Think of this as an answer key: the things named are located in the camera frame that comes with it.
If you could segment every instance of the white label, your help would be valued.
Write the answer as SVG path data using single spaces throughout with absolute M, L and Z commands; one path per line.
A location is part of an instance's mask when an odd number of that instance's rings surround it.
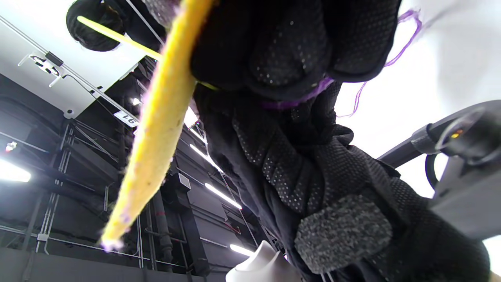
M 116 112 L 113 115 L 130 127 L 136 127 L 139 125 L 139 123 L 135 119 L 122 111 Z

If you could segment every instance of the white plastic part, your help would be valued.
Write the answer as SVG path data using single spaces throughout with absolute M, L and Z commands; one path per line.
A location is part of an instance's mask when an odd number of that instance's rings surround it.
M 226 274 L 226 282 L 301 282 L 301 275 L 280 252 L 263 241 L 246 261 Z

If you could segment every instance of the white wall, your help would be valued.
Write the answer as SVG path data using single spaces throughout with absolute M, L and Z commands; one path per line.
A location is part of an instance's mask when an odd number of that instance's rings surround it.
M 400 13 L 409 8 L 421 10 L 425 29 L 397 63 L 367 84 L 357 113 L 338 120 L 354 130 L 354 144 L 375 158 L 429 122 L 501 99 L 499 0 L 404 0 Z M 399 26 L 390 58 L 415 27 L 414 21 Z M 343 86 L 338 115 L 351 113 L 359 88 L 360 84 Z M 445 162 L 442 158 L 436 167 L 443 170 Z M 424 156 L 398 170 L 420 195 L 433 196 L 424 174 Z M 501 237 L 485 244 L 493 271 L 501 273 Z
M 111 52 L 81 47 L 66 29 L 66 12 L 73 1 L 2 0 L 0 15 L 89 82 L 106 90 L 144 57 L 144 53 L 130 46 L 120 46 Z M 44 73 L 32 62 L 17 67 L 35 48 L 1 23 L 0 38 L 0 73 L 64 112 L 71 109 L 78 115 L 93 102 L 94 98 L 71 78 L 49 88 L 54 76 Z

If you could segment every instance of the gloved hand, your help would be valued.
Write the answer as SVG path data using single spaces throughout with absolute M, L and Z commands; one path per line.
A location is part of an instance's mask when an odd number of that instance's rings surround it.
M 335 123 L 341 84 L 289 110 L 249 91 L 199 86 L 209 154 L 308 281 L 487 281 L 481 242 L 426 209 L 390 167 Z

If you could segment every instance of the black wall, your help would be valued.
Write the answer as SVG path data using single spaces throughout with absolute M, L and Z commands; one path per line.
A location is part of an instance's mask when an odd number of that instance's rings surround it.
M 92 111 L 99 108 L 102 110 L 100 114 L 92 114 Z M 86 116 L 95 118 L 103 116 L 103 113 L 102 106 L 93 103 L 84 111 L 80 120 L 85 122 Z M 60 110 L 2 75 L 0 75 L 0 121 L 1 132 L 50 152 L 57 147 L 60 141 L 58 135 L 67 122 Z M 113 120 L 107 119 L 100 130 L 104 130 L 103 133 L 108 136 L 113 136 L 115 134 L 113 123 Z M 188 145 L 193 143 L 203 150 L 203 144 L 186 132 L 183 133 L 182 138 L 184 142 L 178 145 L 175 164 L 187 176 L 189 175 L 188 177 L 191 177 L 191 191 L 187 192 L 187 196 L 185 195 L 188 209 L 180 213 L 174 207 L 170 207 L 169 202 L 166 201 L 167 219 L 173 237 L 182 239 L 183 231 L 186 233 L 189 245 L 186 251 L 190 250 L 187 253 L 188 264 L 196 262 L 193 273 L 197 274 L 197 269 L 204 269 L 200 273 L 208 274 L 206 281 L 223 282 L 225 273 L 246 259 L 245 256 L 230 250 L 229 245 L 249 246 L 249 240 L 236 235 L 224 224 L 227 220 L 228 208 L 223 208 L 222 200 L 202 185 L 210 183 L 222 192 L 228 193 L 219 173 L 193 152 Z M 8 137 L 0 135 L 0 151 L 11 141 Z M 86 150 L 84 155 L 88 159 L 96 160 L 97 164 L 103 161 L 102 156 L 93 153 L 85 145 L 77 146 L 82 147 L 81 150 Z M 19 154 L 24 159 L 39 164 L 48 164 L 51 159 L 51 154 L 27 149 L 22 145 L 13 154 Z M 91 183 L 96 190 L 100 189 L 99 192 L 102 192 L 102 189 L 109 184 L 107 182 L 109 180 L 94 174 L 75 159 L 70 160 L 68 173 Z M 0 226 L 21 231 L 27 228 L 37 198 L 42 196 L 40 211 L 37 213 L 33 230 L 34 235 L 38 234 L 48 207 L 50 193 L 34 183 L 15 188 L 0 186 L 0 195 Z M 102 202 L 99 197 L 96 199 L 94 206 L 104 205 L 104 199 Z M 100 216 L 96 215 L 95 210 L 91 211 L 75 200 L 60 196 L 50 234 L 51 238 L 59 241 L 49 239 L 46 251 L 50 255 L 45 254 L 44 245 L 41 244 L 39 253 L 35 254 L 33 261 L 30 262 L 31 278 L 29 281 L 141 281 L 143 273 L 137 268 L 137 258 L 106 254 L 101 250 L 61 242 L 64 240 L 91 247 L 98 246 L 97 240 L 105 225 L 107 214 L 101 211 L 98 215 Z M 184 222 L 183 230 L 178 221 L 179 217 Z M 144 229 L 145 216 L 142 217 L 142 224 Z M 127 241 L 127 248 L 123 252 L 133 254 L 136 250 L 136 239 L 137 237 L 132 232 Z M 0 247 L 8 247 L 0 249 L 0 273 L 3 275 L 0 280 L 2 282 L 20 281 L 23 271 L 25 272 L 27 265 L 30 264 L 29 252 L 35 250 L 37 240 L 35 237 L 30 238 L 27 252 L 19 251 L 22 241 L 23 236 L 20 234 L 0 230 Z M 143 233 L 143 245 L 145 257 L 149 257 L 146 232 Z M 174 248 L 174 252 L 178 254 L 179 246 L 176 245 Z M 156 250 L 156 252 L 157 259 L 159 259 L 161 251 Z M 175 268 L 174 271 L 185 271 L 184 262 L 178 255 L 176 256 L 173 263 L 182 267 Z M 167 274 L 162 271 L 148 271 L 148 278 L 149 281 L 186 281 L 184 275 Z M 193 277 L 195 282 L 202 281 L 200 279 L 197 276 Z

